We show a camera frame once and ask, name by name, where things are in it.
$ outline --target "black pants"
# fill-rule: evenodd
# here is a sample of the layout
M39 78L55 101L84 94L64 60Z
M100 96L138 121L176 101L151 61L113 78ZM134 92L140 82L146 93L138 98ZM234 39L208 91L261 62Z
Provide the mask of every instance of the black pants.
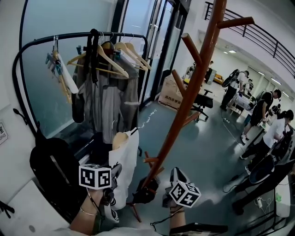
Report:
M227 91L226 91L223 99L222 99L221 105L223 107L226 107L227 104L230 102L230 100L232 100L232 98L235 96L235 94L236 94L236 88L233 88L233 87L229 86L227 88Z
M275 167L274 172L266 178L265 181L263 181L255 190L253 190L251 193L249 193L246 197L238 200L235 202L240 208L243 208L248 203L253 201L254 199L258 198L259 196L263 195L264 193L267 193L271 190L273 190L285 177L286 175L291 171L293 167L294 162L287 163L285 165L277 165ZM249 180L245 180L243 183L238 185L235 188L236 192L241 192L245 190L248 187L254 186L255 184L252 184Z
M265 155L269 152L270 148L264 143L263 138L253 147L250 147L243 155L243 158L246 158L250 155L256 154L256 156L252 159L252 162L248 165L248 169L252 171L252 169L265 157Z

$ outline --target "black backpack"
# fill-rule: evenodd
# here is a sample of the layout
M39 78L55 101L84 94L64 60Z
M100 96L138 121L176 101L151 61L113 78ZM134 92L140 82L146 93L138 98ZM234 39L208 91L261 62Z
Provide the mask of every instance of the black backpack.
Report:
M226 80L222 83L222 87L226 88L228 87L233 81L235 81L239 75L240 71L238 69L234 70L230 76L227 77Z
M30 166L47 201L71 222L80 210L87 191L79 186L79 162L68 144L59 138L46 139L38 128Z

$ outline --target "metal railing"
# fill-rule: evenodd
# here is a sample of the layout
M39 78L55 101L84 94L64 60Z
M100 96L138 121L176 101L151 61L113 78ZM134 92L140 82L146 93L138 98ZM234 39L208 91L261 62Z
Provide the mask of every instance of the metal railing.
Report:
M209 20L212 12L213 3L206 2L207 9L205 20ZM224 20L232 20L242 18L243 16L226 9ZM281 63L295 78L295 57L288 51L288 49L281 44L274 36L265 31L263 28L256 24L243 25L231 27L231 30L242 35L242 37L251 40L258 46L267 51L274 59Z

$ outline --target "concrete floor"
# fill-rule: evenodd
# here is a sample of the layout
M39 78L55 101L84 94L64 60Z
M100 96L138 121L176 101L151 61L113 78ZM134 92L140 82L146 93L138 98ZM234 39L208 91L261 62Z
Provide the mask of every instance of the concrete floor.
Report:
M201 198L193 208L185 209L186 222L202 224L227 225L229 231L223 235L234 235L242 230L247 224L257 217L263 215L254 203L244 208L242 216L236 216L231 204L245 196L245 192L235 195L233 192L225 194L223 186L236 174L244 171L247 160L240 160L245 146L238 145L233 136L239 141L239 135L243 129L243 117L235 112L221 112L219 103L214 101L213 109L205 109L209 119L204 122L200 117L198 123L191 122L185 126L163 164L165 170L159 175L161 184L155 199L148 204L137 204L136 208L141 216L142 223L138 223L133 216L130 207L125 207L118 212L120 223L116 227L152 228L151 222L159 221L169 216L169 210L162 208L162 196L165 188L170 185L169 177L171 169L175 166L184 171L192 182L200 189ZM175 117L175 112L154 102L145 107L139 117L140 147L148 151L151 157L157 156L166 134ZM222 117L227 117L231 123L224 123ZM257 130L252 131L250 138L254 137ZM138 158L137 167L133 175L133 181L129 188L129 198L132 200L132 193L136 191L139 180L149 172L148 164L143 163L143 157ZM273 198L273 193L262 196L263 199ZM105 228L114 227L105 223ZM251 233L244 235L256 235L264 229L264 225ZM163 235L169 233L169 220L156 225L157 232Z

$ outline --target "gray jacket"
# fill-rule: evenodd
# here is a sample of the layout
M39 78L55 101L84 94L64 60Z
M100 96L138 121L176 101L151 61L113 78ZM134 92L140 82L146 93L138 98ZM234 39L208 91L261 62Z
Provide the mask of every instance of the gray jacket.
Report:
M83 65L84 61L82 58L78 64ZM73 75L79 89L77 94L72 95L73 119L77 123L85 119L94 132L103 133L105 143L112 143L118 131L129 131L137 126L138 72L123 56L114 61L128 73L128 79L123 75L97 70L98 82L94 84L91 71L84 75L83 67L78 66ZM110 66L103 69L118 72Z

